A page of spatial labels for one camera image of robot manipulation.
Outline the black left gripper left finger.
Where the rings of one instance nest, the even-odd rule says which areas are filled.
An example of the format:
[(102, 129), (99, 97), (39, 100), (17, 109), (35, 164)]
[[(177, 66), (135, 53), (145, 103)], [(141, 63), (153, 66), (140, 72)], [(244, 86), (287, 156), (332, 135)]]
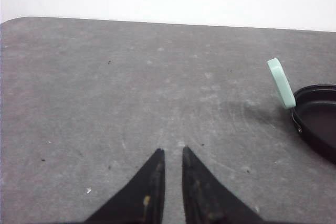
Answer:
[(165, 154), (158, 148), (133, 178), (85, 223), (162, 223)]

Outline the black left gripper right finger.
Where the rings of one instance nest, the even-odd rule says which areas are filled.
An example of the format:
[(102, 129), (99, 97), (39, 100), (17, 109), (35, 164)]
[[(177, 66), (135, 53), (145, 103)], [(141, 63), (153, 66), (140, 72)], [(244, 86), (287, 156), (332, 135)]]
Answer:
[(188, 147), (182, 155), (182, 192), (186, 223), (263, 223), (223, 186)]

